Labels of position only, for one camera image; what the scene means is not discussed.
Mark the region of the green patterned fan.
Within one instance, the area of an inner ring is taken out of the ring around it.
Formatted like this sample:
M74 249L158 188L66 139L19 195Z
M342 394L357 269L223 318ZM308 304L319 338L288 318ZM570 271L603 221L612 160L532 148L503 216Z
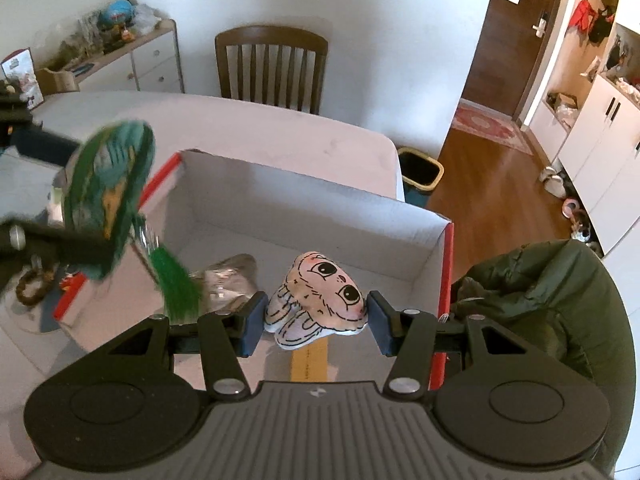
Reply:
M146 122L124 120L101 128L66 168L63 222L67 229L101 234L113 244L110 256L80 266L95 281L115 270L127 245L138 245L163 295L165 315L183 323L198 314L201 289L139 212L154 156L154 133Z

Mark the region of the pink cartoon face plush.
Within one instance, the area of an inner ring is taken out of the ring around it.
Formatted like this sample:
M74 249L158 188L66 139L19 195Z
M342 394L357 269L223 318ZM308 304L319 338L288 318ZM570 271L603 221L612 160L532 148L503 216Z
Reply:
M368 308L354 280L320 252L296 257L264 313L264 330L283 350L327 336L355 336L368 324Z

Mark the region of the silver foil packet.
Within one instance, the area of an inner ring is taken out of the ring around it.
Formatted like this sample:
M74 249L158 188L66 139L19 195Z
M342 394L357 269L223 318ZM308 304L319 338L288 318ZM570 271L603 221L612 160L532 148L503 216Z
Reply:
M201 293L199 315L238 312L257 292L257 262L239 254L193 272L190 278Z

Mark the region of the yellow rectangular block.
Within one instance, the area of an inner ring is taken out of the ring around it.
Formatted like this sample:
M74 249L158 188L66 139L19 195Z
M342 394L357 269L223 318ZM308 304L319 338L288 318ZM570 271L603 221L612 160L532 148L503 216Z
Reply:
M291 382L327 382L329 341L322 338L294 350L291 356Z

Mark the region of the red cardboard box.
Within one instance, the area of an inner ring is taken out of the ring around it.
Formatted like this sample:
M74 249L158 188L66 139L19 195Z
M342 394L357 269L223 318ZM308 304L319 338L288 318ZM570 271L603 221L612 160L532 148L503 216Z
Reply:
M349 186L242 160L189 150L172 155L149 180L141 212L189 271L237 254L257 262L257 285L271 296L295 257L318 250L396 309L448 310L454 225L433 211ZM76 276L54 318L92 351L162 310L162 295L127 248L102 282ZM371 331L329 336L329 382L373 380L382 388L393 359ZM241 361L252 389L285 380L291 354L264 335Z

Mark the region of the dark green jacket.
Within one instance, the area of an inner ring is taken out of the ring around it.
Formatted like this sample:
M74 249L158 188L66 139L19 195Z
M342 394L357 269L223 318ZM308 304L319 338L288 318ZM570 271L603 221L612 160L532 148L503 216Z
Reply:
M634 411L636 359L623 299L589 247L552 240L477 263L452 285L450 314L484 315L597 385L611 419L594 462L613 471Z

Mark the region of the wooden desk organizer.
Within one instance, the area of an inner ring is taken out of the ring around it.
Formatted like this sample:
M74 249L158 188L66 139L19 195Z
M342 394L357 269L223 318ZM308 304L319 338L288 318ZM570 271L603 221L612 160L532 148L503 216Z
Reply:
M77 92L79 90L78 82L72 72L68 70L49 70L48 68L40 68L36 71L37 81L40 90L44 96L52 96L52 94Z

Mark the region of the black yellow waste bin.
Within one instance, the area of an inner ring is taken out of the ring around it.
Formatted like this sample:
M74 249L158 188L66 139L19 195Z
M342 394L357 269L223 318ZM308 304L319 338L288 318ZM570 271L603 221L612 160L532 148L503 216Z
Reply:
M425 208L445 173L442 163L415 148L397 151L405 202Z

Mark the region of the white red picture card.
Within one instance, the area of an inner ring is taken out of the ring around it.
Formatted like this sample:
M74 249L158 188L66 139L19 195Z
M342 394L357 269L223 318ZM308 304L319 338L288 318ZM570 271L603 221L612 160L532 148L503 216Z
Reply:
M29 48L16 50L6 56L1 61L1 69L6 79L20 92L29 110L43 103L44 97Z

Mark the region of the white wooden sideboard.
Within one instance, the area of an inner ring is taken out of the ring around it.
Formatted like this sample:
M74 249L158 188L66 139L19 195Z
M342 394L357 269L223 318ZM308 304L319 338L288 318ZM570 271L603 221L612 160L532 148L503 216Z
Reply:
M74 65L79 90L183 93L177 26L160 20L155 29L109 54Z

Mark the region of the red patterned rug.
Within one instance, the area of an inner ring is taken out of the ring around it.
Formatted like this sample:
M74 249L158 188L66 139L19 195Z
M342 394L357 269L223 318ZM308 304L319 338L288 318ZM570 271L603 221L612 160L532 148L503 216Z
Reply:
M451 128L495 142L526 155L533 154L524 133L514 122L473 103L461 102L458 105Z

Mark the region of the blue globe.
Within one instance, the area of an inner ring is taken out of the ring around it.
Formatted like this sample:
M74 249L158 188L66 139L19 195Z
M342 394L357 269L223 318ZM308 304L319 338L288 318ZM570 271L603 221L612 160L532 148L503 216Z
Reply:
M98 25L102 30L116 26L126 26L134 19L134 5L130 0L115 0L106 6L98 16Z

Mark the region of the dark wooden chair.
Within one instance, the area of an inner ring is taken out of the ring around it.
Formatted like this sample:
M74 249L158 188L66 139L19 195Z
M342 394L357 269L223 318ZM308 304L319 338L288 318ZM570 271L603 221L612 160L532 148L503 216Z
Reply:
M247 25L215 38L225 99L320 113L328 40L291 26Z

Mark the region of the white hallway cabinet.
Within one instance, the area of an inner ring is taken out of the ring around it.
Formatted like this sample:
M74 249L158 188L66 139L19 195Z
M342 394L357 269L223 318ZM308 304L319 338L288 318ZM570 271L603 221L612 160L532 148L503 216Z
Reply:
M639 0L567 0L528 128L608 254L639 219Z

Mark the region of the brown wooden door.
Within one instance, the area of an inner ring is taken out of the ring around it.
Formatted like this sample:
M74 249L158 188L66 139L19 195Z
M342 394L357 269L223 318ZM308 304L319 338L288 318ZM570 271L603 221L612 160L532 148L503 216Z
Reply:
M533 81L560 0L490 0L462 98L513 117Z

